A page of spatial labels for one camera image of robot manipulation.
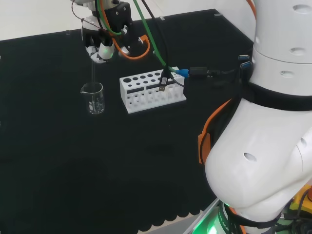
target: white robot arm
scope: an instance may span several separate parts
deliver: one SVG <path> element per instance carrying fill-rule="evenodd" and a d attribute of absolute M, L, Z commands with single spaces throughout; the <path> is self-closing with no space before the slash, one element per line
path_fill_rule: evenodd
<path fill-rule="evenodd" d="M 94 0 L 71 0 L 74 3 L 88 7 L 92 11 L 92 15 L 82 20 L 82 40 L 86 50 L 91 59 L 96 63 L 105 63 L 111 59 L 115 52 L 115 45 L 111 36 L 105 33 L 106 27 L 100 19 L 101 25 L 98 22 L 96 6 Z M 131 9 L 129 3 L 120 2 L 118 0 L 100 0 L 103 2 L 104 10 L 107 13 L 108 20 L 112 23 L 111 27 L 117 31 L 123 30 L 126 35 L 123 37 L 133 38 L 131 30 L 124 30 L 125 27 L 129 28 L 132 25 Z M 125 54 L 129 54 L 128 49 L 122 48 Z"/>
<path fill-rule="evenodd" d="M 250 83 L 291 102 L 312 101 L 312 0 L 255 4 Z M 312 178 L 311 110 L 274 109 L 242 99 L 206 161 L 207 180 L 217 197 L 248 220 L 275 219 Z M 221 223 L 215 220 L 223 234 Z M 245 229 L 261 234 L 269 228 Z"/>

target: screw hole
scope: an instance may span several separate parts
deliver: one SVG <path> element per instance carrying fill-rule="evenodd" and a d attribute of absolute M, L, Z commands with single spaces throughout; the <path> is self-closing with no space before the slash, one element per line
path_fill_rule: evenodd
<path fill-rule="evenodd" d="M 248 160 L 248 161 L 251 161 L 251 162 L 257 162 L 257 159 L 255 156 L 253 156 L 252 154 L 249 154 L 249 153 L 244 153 L 244 156 L 245 158 Z"/>
<path fill-rule="evenodd" d="M 300 141 L 301 141 L 301 143 L 302 143 L 302 145 L 303 145 L 304 147 L 306 147 L 306 146 L 308 145 L 305 139 L 301 138 Z"/>

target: orange cable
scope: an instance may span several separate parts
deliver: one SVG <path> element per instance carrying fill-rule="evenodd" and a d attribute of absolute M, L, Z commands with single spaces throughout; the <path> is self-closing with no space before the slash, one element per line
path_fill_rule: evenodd
<path fill-rule="evenodd" d="M 107 19 L 107 16 L 106 16 L 106 13 L 105 13 L 105 10 L 104 10 L 103 1 L 99 0 L 99 2 L 100 2 L 101 11 L 102 11 L 103 16 L 104 16 L 104 18 L 105 18 L 105 21 L 107 22 L 107 25 L 110 27 L 109 22 L 108 22 L 108 19 Z M 150 41 L 148 40 L 148 37 L 147 37 L 146 35 L 143 35 L 143 36 L 141 36 L 141 40 L 142 40 L 142 41 L 146 41 L 146 43 L 147 43 L 147 49 L 146 49 L 146 51 L 145 51 L 142 55 L 140 55 L 140 56 L 137 56 L 137 57 L 130 57 L 130 56 L 126 55 L 126 54 L 122 51 L 122 49 L 119 47 L 119 45 L 118 45 L 118 43 L 117 43 L 117 41 L 116 41 L 115 38 L 112 38 L 112 40 L 113 40 L 113 43 L 114 43 L 115 47 L 118 49 L 118 51 L 119 51 L 125 58 L 131 59 L 131 60 L 137 60 L 137 59 L 143 58 L 144 56 L 146 56 L 146 55 L 148 54 L 148 52 L 150 51 L 150 48 L 151 48 Z"/>
<path fill-rule="evenodd" d="M 232 211 L 233 214 L 235 214 L 235 215 L 237 214 L 236 211 L 235 211 L 232 207 L 229 207 L 229 208 L 230 208 L 230 210 Z M 242 230 L 242 233 L 243 233 L 243 234 L 246 234 L 246 231 L 245 231 L 244 226 L 241 226 L 241 225 L 240 225 L 240 228 L 241 228 L 241 230 Z"/>
<path fill-rule="evenodd" d="M 207 131 L 208 125 L 210 124 L 211 120 L 213 120 L 213 118 L 231 101 L 232 99 L 228 100 L 227 102 L 225 102 L 222 106 L 220 106 L 218 109 L 216 109 L 213 114 L 211 116 L 209 116 L 209 118 L 207 119 L 204 129 L 202 131 L 202 133 Z"/>
<path fill-rule="evenodd" d="M 252 2 L 252 0 L 246 0 L 253 11 L 254 17 L 257 19 L 257 10 Z"/>

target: black mat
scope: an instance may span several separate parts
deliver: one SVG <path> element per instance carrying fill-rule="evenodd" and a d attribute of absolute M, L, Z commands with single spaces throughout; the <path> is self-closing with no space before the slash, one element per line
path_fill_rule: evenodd
<path fill-rule="evenodd" d="M 166 17 L 172 66 L 235 68 L 252 43 L 216 13 Z M 135 234 L 214 200 L 197 136 L 230 89 L 190 80 L 187 102 L 128 115 L 118 79 L 161 66 L 152 53 L 117 56 L 97 66 L 106 109 L 91 117 L 79 93 L 91 77 L 80 30 L 1 41 L 0 56 L 1 234 Z"/>

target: green light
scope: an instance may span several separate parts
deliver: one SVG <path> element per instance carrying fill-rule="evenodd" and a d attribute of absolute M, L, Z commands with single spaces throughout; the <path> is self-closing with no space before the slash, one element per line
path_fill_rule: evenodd
<path fill-rule="evenodd" d="M 207 234 L 216 234 L 216 228 L 212 226 L 210 229 L 207 230 Z"/>

